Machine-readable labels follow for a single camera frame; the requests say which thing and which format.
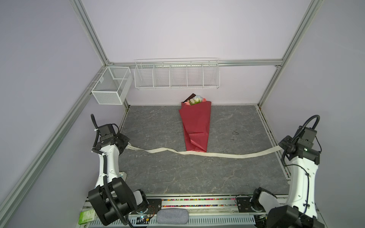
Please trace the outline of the grey foam pad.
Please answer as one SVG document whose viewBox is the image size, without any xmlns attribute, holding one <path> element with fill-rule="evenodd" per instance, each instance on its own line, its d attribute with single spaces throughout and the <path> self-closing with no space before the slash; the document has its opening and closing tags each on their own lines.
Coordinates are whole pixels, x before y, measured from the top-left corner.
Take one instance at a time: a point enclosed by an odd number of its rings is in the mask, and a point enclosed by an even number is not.
<svg viewBox="0 0 365 228">
<path fill-rule="evenodd" d="M 157 223 L 169 225 L 184 225 L 189 221 L 189 212 L 186 209 L 169 208 L 157 213 Z"/>
</svg>

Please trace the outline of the green white packet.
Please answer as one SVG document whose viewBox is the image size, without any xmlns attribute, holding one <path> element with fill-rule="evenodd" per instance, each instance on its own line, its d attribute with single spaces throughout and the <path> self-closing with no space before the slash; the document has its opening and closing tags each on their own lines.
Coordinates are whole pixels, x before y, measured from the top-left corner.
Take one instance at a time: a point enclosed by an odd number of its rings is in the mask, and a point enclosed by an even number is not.
<svg viewBox="0 0 365 228">
<path fill-rule="evenodd" d="M 80 213 L 78 224 L 82 225 L 82 224 L 86 224 L 86 223 L 95 221 L 96 216 L 97 215 L 96 215 L 96 212 L 94 209 L 91 209 L 88 211 L 83 211 Z"/>
</svg>

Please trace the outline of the red wrapping paper sheet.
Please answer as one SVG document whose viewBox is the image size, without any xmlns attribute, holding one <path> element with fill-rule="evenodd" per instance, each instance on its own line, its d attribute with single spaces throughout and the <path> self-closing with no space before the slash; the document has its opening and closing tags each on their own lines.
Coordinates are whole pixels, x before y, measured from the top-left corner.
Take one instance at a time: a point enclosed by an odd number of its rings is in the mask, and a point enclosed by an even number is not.
<svg viewBox="0 0 365 228">
<path fill-rule="evenodd" d="M 187 151 L 207 152 L 212 103 L 205 101 L 190 105 L 189 99 L 196 94 L 191 94 L 181 102 L 179 114 L 182 120 L 185 146 Z"/>
</svg>

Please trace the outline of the cream ribbon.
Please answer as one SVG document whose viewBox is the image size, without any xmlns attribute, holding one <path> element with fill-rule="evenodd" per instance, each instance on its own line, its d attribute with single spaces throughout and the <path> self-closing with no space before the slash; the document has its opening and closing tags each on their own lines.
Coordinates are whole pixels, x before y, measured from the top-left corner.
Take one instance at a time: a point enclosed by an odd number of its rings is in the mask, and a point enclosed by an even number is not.
<svg viewBox="0 0 365 228">
<path fill-rule="evenodd" d="M 156 148 L 156 149 L 151 149 L 151 150 L 145 150 L 145 149 L 141 149 L 138 147 L 134 147 L 131 144 L 128 144 L 128 146 L 126 147 L 129 150 L 133 150 L 133 151 L 145 151 L 147 153 L 150 154 L 156 154 L 156 153 L 161 153 L 161 152 L 165 152 L 165 151 L 169 151 L 175 154 L 180 154 L 180 155 L 196 155 L 196 156 L 204 156 L 204 157 L 217 157 L 217 158 L 229 158 L 229 159 L 248 159 L 248 158 L 255 158 L 255 157 L 260 157 L 260 156 L 265 156 L 277 151 L 282 150 L 282 148 L 280 146 L 275 146 L 272 147 L 270 149 L 261 151 L 261 152 L 256 152 L 256 153 L 250 153 L 250 154 L 223 154 L 223 153 L 205 153 L 205 152 L 196 152 L 196 151 L 182 151 L 182 152 L 178 152 L 174 149 L 171 148 Z"/>
</svg>

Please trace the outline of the white mesh box basket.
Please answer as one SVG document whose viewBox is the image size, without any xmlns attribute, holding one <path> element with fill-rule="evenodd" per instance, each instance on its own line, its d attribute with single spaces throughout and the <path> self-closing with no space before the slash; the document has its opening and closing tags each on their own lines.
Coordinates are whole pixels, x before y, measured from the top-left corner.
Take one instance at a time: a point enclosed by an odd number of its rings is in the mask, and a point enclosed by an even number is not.
<svg viewBox="0 0 365 228">
<path fill-rule="evenodd" d="M 132 82 L 129 67 L 108 66 L 91 92 L 100 105 L 123 105 Z"/>
</svg>

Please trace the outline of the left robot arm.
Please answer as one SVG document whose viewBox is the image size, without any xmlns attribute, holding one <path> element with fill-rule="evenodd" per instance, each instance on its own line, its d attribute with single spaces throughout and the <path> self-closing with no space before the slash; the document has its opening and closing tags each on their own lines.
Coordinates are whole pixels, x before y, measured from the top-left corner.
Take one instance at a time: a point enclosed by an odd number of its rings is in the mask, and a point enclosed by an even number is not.
<svg viewBox="0 0 365 228">
<path fill-rule="evenodd" d="M 88 200 L 103 225 L 116 220 L 133 227 L 129 214 L 148 210 L 148 200 L 142 190 L 132 191 L 119 173 L 118 159 L 130 139 L 115 131 L 115 123 L 102 126 L 93 121 L 96 139 L 91 151 L 99 156 L 99 175 L 95 188 L 88 192 Z"/>
</svg>

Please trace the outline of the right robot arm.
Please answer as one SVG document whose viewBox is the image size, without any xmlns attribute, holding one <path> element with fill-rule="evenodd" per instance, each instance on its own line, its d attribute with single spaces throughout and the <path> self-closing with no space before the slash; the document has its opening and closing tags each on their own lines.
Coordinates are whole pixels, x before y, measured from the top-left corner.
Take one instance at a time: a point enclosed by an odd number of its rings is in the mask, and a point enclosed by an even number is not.
<svg viewBox="0 0 365 228">
<path fill-rule="evenodd" d="M 264 210 L 266 228 L 323 228 L 315 207 L 315 177 L 320 164 L 320 151 L 314 150 L 315 127 L 300 126 L 294 137 L 286 136 L 279 146 L 289 157 L 292 169 L 290 191 L 285 205 L 262 187 L 254 191 L 250 202 L 256 210 Z"/>
</svg>

